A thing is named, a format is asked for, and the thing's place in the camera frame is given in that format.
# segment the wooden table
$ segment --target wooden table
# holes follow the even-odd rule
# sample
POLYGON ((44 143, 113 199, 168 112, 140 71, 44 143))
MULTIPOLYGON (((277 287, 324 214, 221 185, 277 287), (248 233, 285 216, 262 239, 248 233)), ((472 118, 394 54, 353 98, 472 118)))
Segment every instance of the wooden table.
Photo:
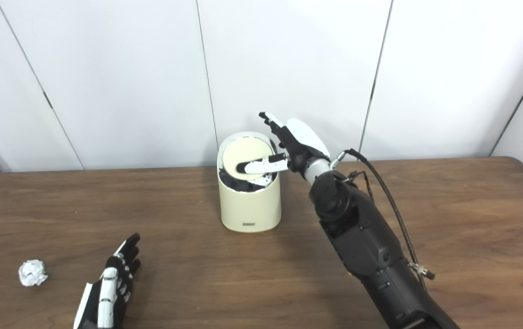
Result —
MULTIPOLYGON (((463 329, 523 328, 523 165, 374 164, 437 274, 433 298, 463 329)), ((386 328, 320 229, 299 175, 283 175, 282 222, 265 233, 225 229, 218 197, 213 167, 0 174, 0 328, 71 328, 84 283, 134 232, 143 265, 128 329, 386 328), (50 277, 22 287, 17 269, 33 258, 50 277)))

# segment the black cable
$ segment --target black cable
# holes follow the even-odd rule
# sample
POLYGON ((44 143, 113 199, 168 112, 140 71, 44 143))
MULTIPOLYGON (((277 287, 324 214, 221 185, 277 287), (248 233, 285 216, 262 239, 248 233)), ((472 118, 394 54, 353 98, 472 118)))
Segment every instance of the black cable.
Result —
POLYGON ((371 190, 371 185, 369 184, 369 178, 368 178, 368 174, 364 171, 361 171, 363 173, 363 177, 365 179, 365 185, 367 186, 368 188, 368 194, 369 194, 369 198, 372 200, 373 204, 375 204, 375 199, 373 198, 373 192, 371 190))
MULTIPOLYGON (((404 219, 402 218, 402 215, 400 214, 400 211, 398 207, 395 204, 394 198, 391 196, 390 190, 387 188, 387 185, 385 185, 385 182, 377 172, 377 170, 373 167, 373 165, 368 161, 367 158, 365 158, 362 154, 357 152, 354 149, 348 149, 345 150, 346 154, 350 154, 351 156, 354 156, 357 158, 360 162, 363 162, 370 171, 372 171, 373 175, 379 182, 379 185, 381 185, 381 189, 383 189, 383 192, 385 193, 385 196, 387 196, 387 200, 389 200, 391 204, 391 208, 394 210, 395 217, 398 219, 398 223, 400 224, 400 229, 402 230, 402 235, 404 236, 404 240, 406 240, 406 246, 408 246, 408 252, 410 252, 410 257, 412 258, 412 262, 415 264, 418 263, 418 258, 416 258, 416 252, 414 251, 414 246, 412 245, 412 242, 410 241, 410 236, 408 235, 408 230, 406 229, 406 225, 404 224, 404 219)), ((418 275, 418 280, 420 281, 421 285, 426 289, 426 284, 424 283, 424 277, 422 275, 418 275)))
POLYGON ((353 171, 352 173, 349 174, 349 177, 347 177, 347 179, 349 180, 349 183, 353 183, 353 181, 359 177, 359 175, 363 175, 363 179, 365 180, 365 185, 367 186, 368 188, 368 194, 369 194, 369 198, 372 200, 373 204, 375 204, 375 199, 373 198, 373 192, 371 190, 371 185, 369 183, 369 177, 368 177, 368 174, 364 171, 353 171))

